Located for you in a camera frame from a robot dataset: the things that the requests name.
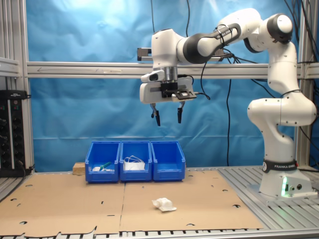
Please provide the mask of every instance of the blue backdrop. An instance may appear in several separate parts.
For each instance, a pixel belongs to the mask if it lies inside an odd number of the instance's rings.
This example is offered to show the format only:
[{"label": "blue backdrop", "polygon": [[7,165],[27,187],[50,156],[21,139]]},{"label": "blue backdrop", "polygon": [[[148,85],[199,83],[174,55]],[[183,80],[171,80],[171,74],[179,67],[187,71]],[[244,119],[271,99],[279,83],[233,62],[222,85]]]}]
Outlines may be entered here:
[{"label": "blue backdrop", "polygon": [[[137,48],[150,47],[150,0],[27,0],[30,61],[136,62]],[[211,32],[227,14],[253,7],[263,19],[282,12],[278,0],[190,0],[188,34]],[[173,28],[185,36],[186,0],[153,0],[155,31]],[[267,63],[243,42],[235,55]],[[178,104],[158,104],[161,127],[139,100],[140,79],[30,79],[34,157],[39,172],[68,171],[83,162],[92,140],[179,140],[188,167],[225,166],[229,80],[203,80],[208,101],[186,103],[182,124]],[[199,80],[194,89],[200,91]],[[230,165],[261,165],[263,138],[247,117],[247,106],[269,95],[251,80],[233,80]],[[293,128],[284,129],[293,136]]]}]

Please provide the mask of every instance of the blue plastic bin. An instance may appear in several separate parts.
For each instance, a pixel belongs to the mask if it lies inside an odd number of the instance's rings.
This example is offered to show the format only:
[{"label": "blue plastic bin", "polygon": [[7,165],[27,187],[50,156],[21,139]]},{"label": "blue plastic bin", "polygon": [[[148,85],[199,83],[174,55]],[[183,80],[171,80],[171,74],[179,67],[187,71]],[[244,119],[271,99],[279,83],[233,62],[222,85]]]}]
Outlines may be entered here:
[{"label": "blue plastic bin", "polygon": [[[85,159],[85,180],[89,183],[107,183],[119,181],[120,141],[93,141]],[[108,162],[112,164],[107,169],[114,171],[94,172],[94,167],[100,167]]]},{"label": "blue plastic bin", "polygon": [[[145,163],[144,170],[124,170],[124,159],[134,155]],[[152,153],[149,141],[122,141],[120,156],[120,180],[151,181],[152,180]]]},{"label": "blue plastic bin", "polygon": [[181,181],[185,178],[185,156],[178,141],[151,142],[154,181]]}]

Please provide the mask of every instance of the table surface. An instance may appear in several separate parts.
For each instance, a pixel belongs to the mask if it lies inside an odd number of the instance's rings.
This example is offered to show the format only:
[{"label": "table surface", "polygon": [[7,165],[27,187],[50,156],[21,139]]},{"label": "table surface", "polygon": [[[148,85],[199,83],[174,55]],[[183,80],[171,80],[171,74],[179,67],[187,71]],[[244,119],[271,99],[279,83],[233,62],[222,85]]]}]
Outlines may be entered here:
[{"label": "table surface", "polygon": [[[43,239],[104,239],[104,238],[319,238],[319,200],[292,200],[272,203],[266,206],[256,198],[247,186],[261,182],[262,169],[250,167],[188,168],[188,171],[218,170],[233,187],[240,199],[250,208],[263,224],[261,230],[196,230],[196,231],[156,231],[119,232],[118,234],[95,235],[94,231],[84,235],[61,235]],[[319,173],[303,172],[319,185]],[[19,183],[21,178],[0,178],[0,199]],[[24,236],[1,237],[0,239],[24,239]]]}]

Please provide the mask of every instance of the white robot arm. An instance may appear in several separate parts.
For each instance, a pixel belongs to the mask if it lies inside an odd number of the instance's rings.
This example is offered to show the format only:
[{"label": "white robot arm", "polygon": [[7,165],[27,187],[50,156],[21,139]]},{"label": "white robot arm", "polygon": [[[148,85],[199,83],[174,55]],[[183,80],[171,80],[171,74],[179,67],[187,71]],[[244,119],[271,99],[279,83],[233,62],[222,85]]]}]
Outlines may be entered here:
[{"label": "white robot arm", "polygon": [[154,71],[142,77],[140,100],[151,104],[158,125],[155,104],[181,102],[180,122],[185,101],[195,99],[196,95],[190,79],[178,78],[178,65],[205,63],[216,50],[239,40],[253,53],[268,50],[268,85],[283,98],[254,100],[247,110],[249,119],[264,137],[265,173],[260,191],[272,197],[314,195],[309,179],[297,170],[292,139],[278,131],[279,125],[311,124],[317,116],[313,102],[299,90],[297,53],[290,42],[292,32],[292,22],[286,15],[280,13],[262,20],[252,8],[226,16],[209,34],[184,38],[172,29],[156,32],[152,36]]}]

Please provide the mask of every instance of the wooden block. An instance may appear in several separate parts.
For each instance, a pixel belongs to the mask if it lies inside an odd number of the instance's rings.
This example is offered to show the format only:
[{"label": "wooden block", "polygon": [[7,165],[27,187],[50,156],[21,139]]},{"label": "wooden block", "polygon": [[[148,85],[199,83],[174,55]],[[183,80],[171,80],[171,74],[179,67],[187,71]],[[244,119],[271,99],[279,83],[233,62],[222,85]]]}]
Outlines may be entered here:
[{"label": "wooden block", "polygon": [[73,166],[73,175],[84,175],[85,163],[75,163]]}]

